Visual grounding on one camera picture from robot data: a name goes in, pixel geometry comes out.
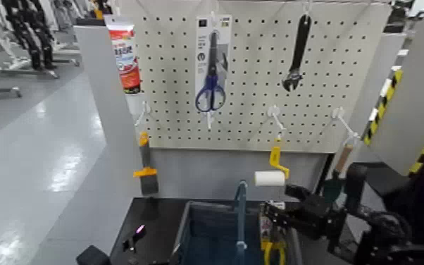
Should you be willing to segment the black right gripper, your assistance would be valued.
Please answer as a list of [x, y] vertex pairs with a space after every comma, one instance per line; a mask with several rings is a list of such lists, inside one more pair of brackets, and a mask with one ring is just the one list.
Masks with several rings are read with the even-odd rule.
[[296, 218], [292, 218], [285, 210], [266, 202], [263, 204], [263, 215], [277, 226], [296, 227], [296, 229], [313, 240], [326, 237], [330, 241], [338, 241], [342, 234], [347, 213], [336, 204], [326, 202], [323, 197], [312, 195], [305, 187], [286, 184], [285, 194], [300, 201]]

